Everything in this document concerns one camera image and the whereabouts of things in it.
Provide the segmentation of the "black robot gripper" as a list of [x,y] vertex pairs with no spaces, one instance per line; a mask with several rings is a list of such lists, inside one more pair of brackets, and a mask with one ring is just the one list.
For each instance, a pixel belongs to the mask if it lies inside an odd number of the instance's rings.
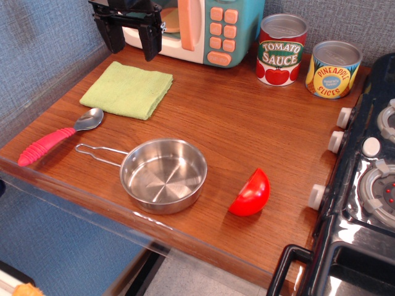
[[125,47],[122,27],[138,29],[147,62],[162,50],[165,23],[162,7],[153,1],[88,1],[94,21],[108,50],[116,54]]

